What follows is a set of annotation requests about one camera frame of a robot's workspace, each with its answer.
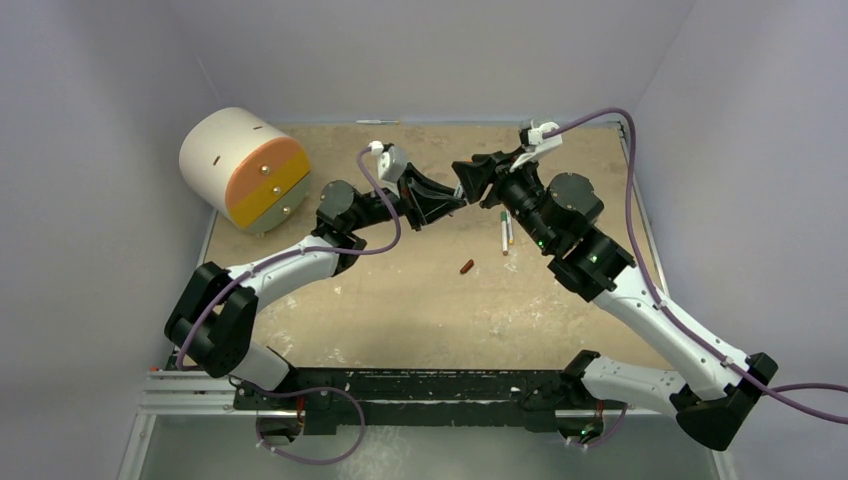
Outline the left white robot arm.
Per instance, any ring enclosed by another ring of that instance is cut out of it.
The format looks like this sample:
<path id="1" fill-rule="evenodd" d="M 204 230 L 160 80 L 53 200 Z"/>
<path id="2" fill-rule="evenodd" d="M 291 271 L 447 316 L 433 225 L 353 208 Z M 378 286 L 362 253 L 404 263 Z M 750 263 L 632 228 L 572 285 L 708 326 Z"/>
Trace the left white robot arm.
<path id="1" fill-rule="evenodd" d="M 383 222 L 398 225 L 402 217 L 419 230 L 465 206 L 465 186 L 449 188 L 413 165 L 402 170 L 393 190 L 361 193 L 343 180 L 328 183 L 315 228 L 297 244 L 243 265 L 207 262 L 196 268 L 165 326 L 178 349 L 177 368 L 250 382 L 272 408 L 289 407 L 297 399 L 298 382 L 282 355 L 253 342 L 257 314 L 303 286 L 345 272 L 361 256 L 382 253 L 368 248 L 358 230 Z"/>

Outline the white pen orange tip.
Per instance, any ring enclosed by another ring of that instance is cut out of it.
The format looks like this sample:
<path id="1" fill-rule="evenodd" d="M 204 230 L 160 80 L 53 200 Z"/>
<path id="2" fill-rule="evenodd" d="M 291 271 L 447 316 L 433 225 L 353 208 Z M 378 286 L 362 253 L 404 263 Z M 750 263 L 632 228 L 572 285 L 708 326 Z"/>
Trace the white pen orange tip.
<path id="1" fill-rule="evenodd" d="M 355 120 L 356 124 L 359 125 L 380 125 L 380 126 L 388 126 L 388 125 L 399 125 L 400 120 L 396 119 L 358 119 Z"/>

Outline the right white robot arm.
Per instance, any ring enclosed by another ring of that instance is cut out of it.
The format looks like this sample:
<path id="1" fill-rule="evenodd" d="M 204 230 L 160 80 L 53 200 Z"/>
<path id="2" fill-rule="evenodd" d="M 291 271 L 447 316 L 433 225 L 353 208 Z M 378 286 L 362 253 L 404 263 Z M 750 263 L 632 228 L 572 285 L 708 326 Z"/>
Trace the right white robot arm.
<path id="1" fill-rule="evenodd" d="M 591 182 L 560 173 L 542 184 L 537 166 L 503 152 L 457 161 L 464 198 L 505 207 L 551 258 L 568 291 L 616 317 L 669 364 L 659 370 L 582 351 L 564 370 L 561 392 L 576 407 L 612 400 L 675 419 L 702 446 L 725 451 L 778 371 L 764 352 L 748 354 L 710 332 L 644 277 L 639 263 L 596 227 L 604 209 Z"/>

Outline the white pen grey tip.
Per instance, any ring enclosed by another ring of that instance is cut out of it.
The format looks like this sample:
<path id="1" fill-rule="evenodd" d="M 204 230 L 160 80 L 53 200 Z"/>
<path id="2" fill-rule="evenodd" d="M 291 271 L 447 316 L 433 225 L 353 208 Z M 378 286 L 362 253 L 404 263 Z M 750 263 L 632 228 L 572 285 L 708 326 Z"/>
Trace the white pen grey tip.
<path id="1" fill-rule="evenodd" d="M 507 256 L 509 254 L 509 232 L 507 221 L 504 218 L 500 221 L 500 237 L 502 255 Z"/>

